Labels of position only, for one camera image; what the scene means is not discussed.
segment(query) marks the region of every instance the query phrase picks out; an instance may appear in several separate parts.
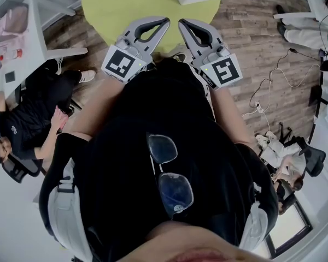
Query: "yellow round table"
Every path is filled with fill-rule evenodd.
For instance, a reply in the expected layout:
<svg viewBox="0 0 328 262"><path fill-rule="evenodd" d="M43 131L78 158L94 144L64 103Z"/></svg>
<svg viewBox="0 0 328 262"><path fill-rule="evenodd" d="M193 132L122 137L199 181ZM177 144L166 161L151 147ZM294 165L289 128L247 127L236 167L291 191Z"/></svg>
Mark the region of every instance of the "yellow round table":
<svg viewBox="0 0 328 262"><path fill-rule="evenodd" d="M180 5L178 0L81 0L89 24L108 45L136 19L147 16L165 16L171 25L156 51L168 53L177 44L183 44L178 27L182 18L210 23L218 11L220 0Z"/></svg>

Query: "table leg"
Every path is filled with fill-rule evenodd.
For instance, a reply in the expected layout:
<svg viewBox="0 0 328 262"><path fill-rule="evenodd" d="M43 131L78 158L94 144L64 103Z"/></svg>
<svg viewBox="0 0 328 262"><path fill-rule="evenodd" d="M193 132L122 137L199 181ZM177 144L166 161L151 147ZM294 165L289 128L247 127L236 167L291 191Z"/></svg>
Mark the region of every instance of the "table leg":
<svg viewBox="0 0 328 262"><path fill-rule="evenodd" d="M84 55L87 53L87 48L80 47L76 49L61 49L61 50L48 50L47 58L54 59L59 57L67 57L74 55Z"/></svg>
<svg viewBox="0 0 328 262"><path fill-rule="evenodd" d="M61 5L53 3L51 1L48 1L48 0L36 0L36 1L40 6L46 8L46 9L52 10L56 13L63 13L65 15L69 15L69 16L75 15L74 10L68 9L68 8L63 7Z"/></svg>
<svg viewBox="0 0 328 262"><path fill-rule="evenodd" d="M273 15L274 19L299 19L299 18L304 18L304 17L309 17L310 19L315 18L314 13L287 13L287 14L279 14L279 15Z"/></svg>

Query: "glasses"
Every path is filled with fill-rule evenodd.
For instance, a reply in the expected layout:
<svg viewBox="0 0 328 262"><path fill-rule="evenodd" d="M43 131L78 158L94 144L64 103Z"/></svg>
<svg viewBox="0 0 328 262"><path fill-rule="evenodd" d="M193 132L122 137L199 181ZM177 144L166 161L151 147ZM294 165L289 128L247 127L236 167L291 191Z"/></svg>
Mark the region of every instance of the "glasses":
<svg viewBox="0 0 328 262"><path fill-rule="evenodd" d="M163 164L178 156L176 145L171 138L147 133L147 146L162 203L170 219L173 219L174 214L183 212L193 204L191 184L185 176L164 172L162 169ZM156 173L154 162L159 165L159 174Z"/></svg>
<svg viewBox="0 0 328 262"><path fill-rule="evenodd" d="M4 147L4 141L3 141L2 137L0 137L0 144L2 145L2 149L5 150L5 156L6 156L7 155L7 150Z"/></svg>

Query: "shoulder strap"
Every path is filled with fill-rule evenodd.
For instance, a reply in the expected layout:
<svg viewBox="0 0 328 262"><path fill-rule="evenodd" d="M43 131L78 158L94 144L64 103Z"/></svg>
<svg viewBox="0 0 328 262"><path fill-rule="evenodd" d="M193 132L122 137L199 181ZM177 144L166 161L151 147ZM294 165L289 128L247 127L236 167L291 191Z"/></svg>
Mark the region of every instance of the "shoulder strap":
<svg viewBox="0 0 328 262"><path fill-rule="evenodd" d="M48 214L57 241L83 262L92 262L80 213L79 190L74 186L74 162L67 163L63 179L49 195Z"/></svg>

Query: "wooden floor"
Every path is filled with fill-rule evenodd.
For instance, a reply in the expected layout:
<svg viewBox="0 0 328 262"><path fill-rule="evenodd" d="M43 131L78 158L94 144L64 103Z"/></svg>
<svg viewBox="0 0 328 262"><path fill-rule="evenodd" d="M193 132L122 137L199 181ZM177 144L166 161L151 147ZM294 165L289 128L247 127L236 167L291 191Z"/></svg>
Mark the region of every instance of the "wooden floor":
<svg viewBox="0 0 328 262"><path fill-rule="evenodd" d="M305 47L285 42L277 32L277 20L273 19L275 6L281 4L288 11L309 11L306 0L221 0L219 10L212 25L221 33L230 51L236 53L242 68L243 80L234 84L230 90L242 114L252 112L249 100L270 70L276 67L279 58L293 47L299 52L317 56L317 52ZM85 56L68 57L63 62L64 69L95 69L96 80L90 84L79 85L74 99L82 106L105 77L100 70L106 54L107 44L85 20L83 11L78 10L74 17L66 16L45 32L50 49L86 46ZM305 76L312 64L317 61L301 55L289 53L281 60L289 82L296 86ZM319 69L313 67L311 73L298 88L291 88L280 71L273 73L271 104L265 113L271 130L278 132L278 123L291 127L295 135L307 137L312 127L314 107L308 107L310 88L319 83ZM265 81L254 100L265 109L268 105L268 81ZM268 124L264 115L255 113L244 116L250 135L265 133Z"/></svg>

